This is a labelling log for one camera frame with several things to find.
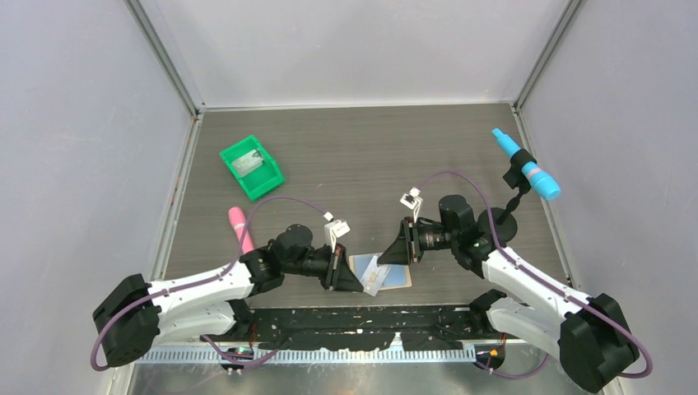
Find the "beige card holder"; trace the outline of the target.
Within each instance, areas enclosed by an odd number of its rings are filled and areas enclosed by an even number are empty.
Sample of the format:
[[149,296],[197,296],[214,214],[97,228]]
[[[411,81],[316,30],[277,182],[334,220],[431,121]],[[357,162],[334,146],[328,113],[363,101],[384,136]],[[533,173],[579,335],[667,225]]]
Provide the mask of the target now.
[[[367,264],[374,256],[380,256],[380,253],[366,253],[359,255],[351,255],[349,257],[350,268],[356,277],[361,281],[362,273]],[[408,288],[412,285],[411,274],[408,266],[390,265],[389,274],[384,280],[384,284],[380,291],[394,290],[400,288]]]

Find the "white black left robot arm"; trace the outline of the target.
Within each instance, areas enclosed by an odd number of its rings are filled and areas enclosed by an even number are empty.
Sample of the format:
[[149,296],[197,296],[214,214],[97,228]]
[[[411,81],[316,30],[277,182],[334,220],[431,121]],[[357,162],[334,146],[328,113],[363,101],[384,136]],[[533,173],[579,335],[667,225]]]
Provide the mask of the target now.
[[152,347],[201,335],[244,340],[253,327],[245,300],[274,290],[287,275],[313,277],[328,291],[362,292],[339,243],[316,249],[313,234],[294,224],[260,248],[208,272],[148,282],[124,278],[95,308],[91,353],[96,371],[128,365]]

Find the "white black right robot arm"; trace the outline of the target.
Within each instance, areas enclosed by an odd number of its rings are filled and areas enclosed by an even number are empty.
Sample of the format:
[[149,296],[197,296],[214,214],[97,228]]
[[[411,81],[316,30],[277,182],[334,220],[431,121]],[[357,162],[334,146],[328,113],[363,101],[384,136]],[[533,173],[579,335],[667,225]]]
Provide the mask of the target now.
[[377,265],[408,266],[426,251],[450,251],[460,267],[499,286],[469,304],[472,331],[484,338],[502,332],[545,351],[587,392],[600,391],[639,359],[639,347],[628,338],[627,321],[612,297],[591,297],[565,286],[505,245],[517,231],[512,216],[495,226],[504,233],[495,239],[488,221],[502,209],[474,216],[457,194],[441,198],[438,208],[437,221],[403,218]]

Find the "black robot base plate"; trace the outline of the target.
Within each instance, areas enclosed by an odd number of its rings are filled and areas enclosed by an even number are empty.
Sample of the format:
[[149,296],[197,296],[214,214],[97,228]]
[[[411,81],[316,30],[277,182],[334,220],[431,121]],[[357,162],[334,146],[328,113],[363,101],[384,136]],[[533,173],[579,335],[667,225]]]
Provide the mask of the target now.
[[248,309],[217,342],[254,342],[264,350],[383,351],[400,339],[406,351],[455,351],[464,341],[501,334],[466,305]]

